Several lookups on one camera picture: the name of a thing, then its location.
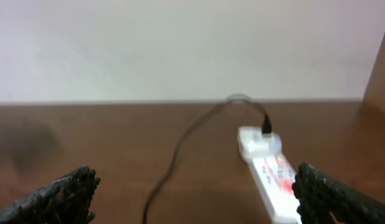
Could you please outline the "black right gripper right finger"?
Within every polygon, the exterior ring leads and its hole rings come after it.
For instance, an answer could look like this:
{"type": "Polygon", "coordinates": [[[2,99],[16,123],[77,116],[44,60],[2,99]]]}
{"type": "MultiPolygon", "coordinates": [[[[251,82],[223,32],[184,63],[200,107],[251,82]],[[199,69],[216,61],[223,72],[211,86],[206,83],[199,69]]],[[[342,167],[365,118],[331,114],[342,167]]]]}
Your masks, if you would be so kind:
{"type": "Polygon", "coordinates": [[[385,204],[316,170],[299,165],[292,184],[303,224],[385,224],[385,204]]]}

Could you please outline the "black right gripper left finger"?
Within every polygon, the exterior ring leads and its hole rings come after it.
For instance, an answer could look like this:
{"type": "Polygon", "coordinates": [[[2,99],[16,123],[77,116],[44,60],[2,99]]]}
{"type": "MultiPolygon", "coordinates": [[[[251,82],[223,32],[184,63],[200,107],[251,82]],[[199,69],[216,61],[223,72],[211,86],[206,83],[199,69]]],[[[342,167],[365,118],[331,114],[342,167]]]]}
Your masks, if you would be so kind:
{"type": "Polygon", "coordinates": [[[87,224],[95,218],[90,205],[101,179],[82,166],[0,209],[0,224],[87,224]]]}

